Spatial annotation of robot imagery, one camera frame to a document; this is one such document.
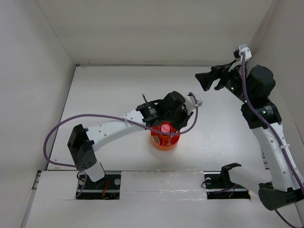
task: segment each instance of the red wire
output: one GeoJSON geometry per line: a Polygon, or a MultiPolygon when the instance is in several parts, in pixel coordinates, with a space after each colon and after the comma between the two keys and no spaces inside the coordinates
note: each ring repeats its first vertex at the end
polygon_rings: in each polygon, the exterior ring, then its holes
{"type": "Polygon", "coordinates": [[[105,185],[105,188],[104,188],[104,190],[103,190],[103,193],[102,193],[102,197],[101,197],[101,199],[103,200],[103,198],[105,197],[105,191],[107,190],[107,188],[109,187],[109,184],[110,184],[110,181],[107,181],[106,182],[106,185],[105,185]]]}

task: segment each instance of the white connector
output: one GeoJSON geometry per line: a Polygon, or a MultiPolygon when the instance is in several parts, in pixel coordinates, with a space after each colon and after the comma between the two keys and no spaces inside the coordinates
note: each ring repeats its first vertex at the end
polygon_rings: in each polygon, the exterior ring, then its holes
{"type": "Polygon", "coordinates": [[[241,62],[242,62],[242,55],[241,55],[241,52],[245,52],[246,54],[246,62],[252,58],[252,54],[251,54],[251,51],[249,49],[249,47],[247,46],[247,44],[243,44],[241,46],[238,47],[238,50],[239,50],[239,56],[241,56],[241,62]]]}
{"type": "Polygon", "coordinates": [[[248,62],[248,60],[252,58],[251,51],[247,46],[247,44],[238,46],[238,55],[240,56],[240,60],[231,65],[231,67],[229,68],[229,72],[242,64],[242,58],[243,58],[243,56],[241,55],[242,52],[246,54],[246,58],[245,58],[246,62],[248,62]]]}

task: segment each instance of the black bracket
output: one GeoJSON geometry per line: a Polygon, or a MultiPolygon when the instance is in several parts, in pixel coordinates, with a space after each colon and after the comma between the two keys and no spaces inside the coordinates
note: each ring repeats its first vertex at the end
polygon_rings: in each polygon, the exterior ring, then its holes
{"type": "MultiPolygon", "coordinates": [[[[77,197],[79,200],[117,200],[120,197],[121,171],[105,171],[106,180],[92,182],[86,181],[82,193],[77,197]]],[[[78,177],[84,180],[84,174],[78,177]]],[[[80,192],[82,185],[78,185],[76,195],[80,192]]]]}
{"type": "Polygon", "coordinates": [[[242,166],[241,164],[238,163],[231,163],[229,165],[225,165],[222,167],[222,170],[220,172],[221,178],[223,183],[225,184],[226,188],[230,188],[233,185],[235,185],[235,183],[232,183],[229,177],[229,170],[235,168],[235,167],[240,167],[242,166]]]}
{"type": "Polygon", "coordinates": [[[78,171],[86,170],[96,164],[97,159],[93,150],[93,140],[86,135],[87,129],[82,124],[73,128],[67,147],[70,150],[74,164],[78,171]]]}

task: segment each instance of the cable tie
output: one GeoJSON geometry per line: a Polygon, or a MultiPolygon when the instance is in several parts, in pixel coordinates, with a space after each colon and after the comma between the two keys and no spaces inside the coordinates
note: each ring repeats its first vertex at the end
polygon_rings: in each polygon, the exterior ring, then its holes
{"type": "Polygon", "coordinates": [[[127,117],[125,117],[125,116],[124,116],[124,122],[125,122],[125,124],[129,123],[127,117]]]}
{"type": "Polygon", "coordinates": [[[286,149],[286,148],[289,147],[289,146],[290,146],[290,144],[288,143],[287,145],[281,145],[280,148],[281,148],[281,149],[286,149]]]}

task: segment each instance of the black clamp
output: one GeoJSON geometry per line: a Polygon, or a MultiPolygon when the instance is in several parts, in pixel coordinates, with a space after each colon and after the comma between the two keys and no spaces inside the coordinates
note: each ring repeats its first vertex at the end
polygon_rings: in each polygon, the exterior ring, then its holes
{"type": "Polygon", "coordinates": [[[67,147],[70,150],[74,164],[78,171],[86,170],[96,164],[97,159],[93,150],[93,140],[86,135],[87,129],[82,124],[75,126],[68,140],[67,147]]]}
{"type": "Polygon", "coordinates": [[[229,165],[225,165],[222,167],[222,170],[220,172],[221,178],[223,183],[225,184],[225,186],[227,188],[232,187],[233,185],[235,185],[235,183],[231,182],[230,177],[229,177],[229,170],[235,168],[235,167],[240,167],[242,166],[239,163],[231,163],[229,165]]]}

